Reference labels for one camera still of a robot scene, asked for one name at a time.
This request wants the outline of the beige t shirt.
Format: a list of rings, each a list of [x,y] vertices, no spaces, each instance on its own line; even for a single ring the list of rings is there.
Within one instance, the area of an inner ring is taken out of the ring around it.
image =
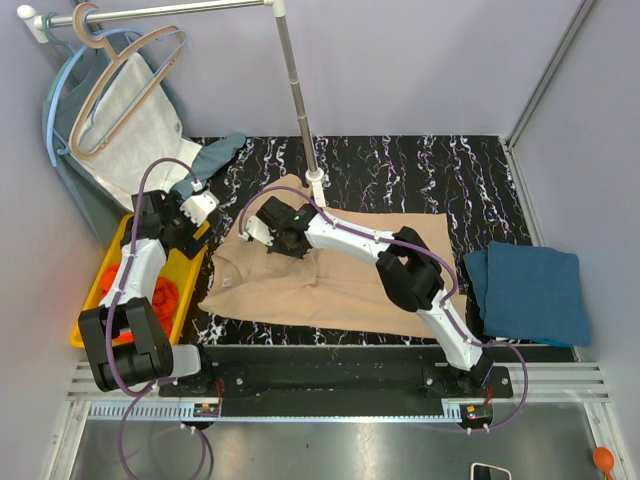
[[[326,211],[371,229],[397,232],[408,226],[454,266],[446,214]],[[213,283],[198,305],[204,312],[276,325],[436,338],[415,313],[388,299],[373,264],[317,248],[303,259],[269,254],[262,243],[242,240],[238,225],[239,218],[213,252]]]

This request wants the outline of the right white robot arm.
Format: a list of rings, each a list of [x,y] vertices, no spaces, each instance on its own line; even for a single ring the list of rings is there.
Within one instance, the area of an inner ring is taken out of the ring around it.
[[[493,360],[450,301],[442,277],[449,266],[414,229],[369,229],[312,202],[295,209],[272,196],[249,218],[245,231],[270,253],[302,259],[312,249],[323,249],[373,265],[391,303],[416,314],[435,335],[457,390],[472,397],[488,387]]]

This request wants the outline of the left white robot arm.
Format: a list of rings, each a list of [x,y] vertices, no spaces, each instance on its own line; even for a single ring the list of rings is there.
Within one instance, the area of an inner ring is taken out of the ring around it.
[[[134,214],[120,242],[114,282],[98,305],[78,318],[93,379],[103,392],[174,373],[174,348],[152,308],[154,290],[171,252],[192,260],[203,251],[211,229],[196,233],[219,205],[206,189],[188,199],[154,190],[131,200]]]

